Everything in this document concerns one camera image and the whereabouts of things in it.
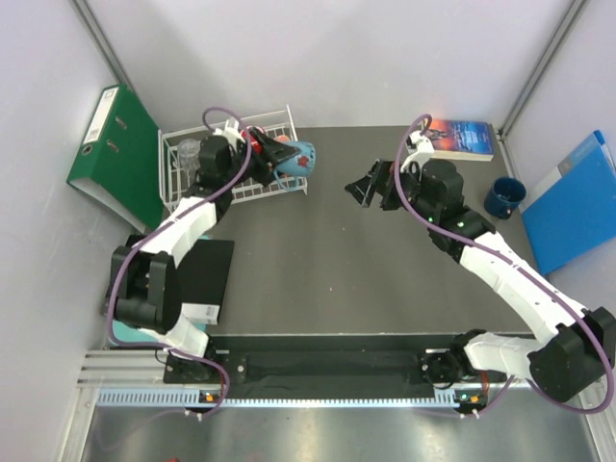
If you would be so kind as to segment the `light blue ceramic mug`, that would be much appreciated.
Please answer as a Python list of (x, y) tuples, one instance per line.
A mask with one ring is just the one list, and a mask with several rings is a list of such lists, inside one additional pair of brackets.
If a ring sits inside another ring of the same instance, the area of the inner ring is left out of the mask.
[(308, 141), (284, 140), (283, 152), (291, 155), (273, 168), (273, 176), (277, 185), (285, 192), (300, 189), (300, 181), (308, 178), (314, 171), (317, 162), (316, 148)]

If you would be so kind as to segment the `dark blue ceramic mug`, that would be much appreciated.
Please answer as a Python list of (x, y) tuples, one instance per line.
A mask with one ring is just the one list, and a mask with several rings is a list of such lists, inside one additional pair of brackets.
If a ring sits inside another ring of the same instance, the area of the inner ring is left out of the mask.
[(485, 211), (498, 219), (509, 219), (526, 198), (526, 187), (513, 177), (494, 181), (483, 202)]

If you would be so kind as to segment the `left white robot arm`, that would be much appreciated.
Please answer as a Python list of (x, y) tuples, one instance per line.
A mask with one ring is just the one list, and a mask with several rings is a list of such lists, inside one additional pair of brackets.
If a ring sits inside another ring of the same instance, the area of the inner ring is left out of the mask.
[(307, 177), (317, 154), (308, 141), (280, 141), (254, 126), (217, 129), (197, 145), (192, 182), (171, 215), (112, 256), (107, 328), (118, 321), (145, 332), (153, 339), (151, 347), (187, 357), (187, 373), (204, 382), (216, 375), (218, 359), (207, 351), (208, 335), (183, 313), (177, 268), (224, 217), (236, 185), (248, 179), (268, 186), (284, 176)]

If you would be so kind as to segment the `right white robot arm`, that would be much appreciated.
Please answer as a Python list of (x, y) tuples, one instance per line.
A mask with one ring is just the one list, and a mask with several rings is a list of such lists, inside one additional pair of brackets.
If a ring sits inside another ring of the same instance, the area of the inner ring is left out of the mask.
[(446, 379), (474, 379), (483, 371), (530, 381), (546, 397), (565, 403), (602, 378), (615, 359), (615, 318), (563, 295), (515, 254), (496, 228), (467, 206), (464, 180), (450, 161), (411, 162), (396, 171), (376, 161), (345, 190), (363, 207), (380, 195), (380, 207), (410, 207), (427, 223), (431, 241), (476, 275), (525, 322), (532, 338), (473, 329), (457, 336), (446, 357)]

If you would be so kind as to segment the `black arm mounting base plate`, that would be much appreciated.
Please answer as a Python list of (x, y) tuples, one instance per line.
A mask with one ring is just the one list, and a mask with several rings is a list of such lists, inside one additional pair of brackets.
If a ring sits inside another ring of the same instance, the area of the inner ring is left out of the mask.
[(230, 398), (428, 398), (479, 379), (458, 372), (451, 334), (215, 334), (207, 359)]

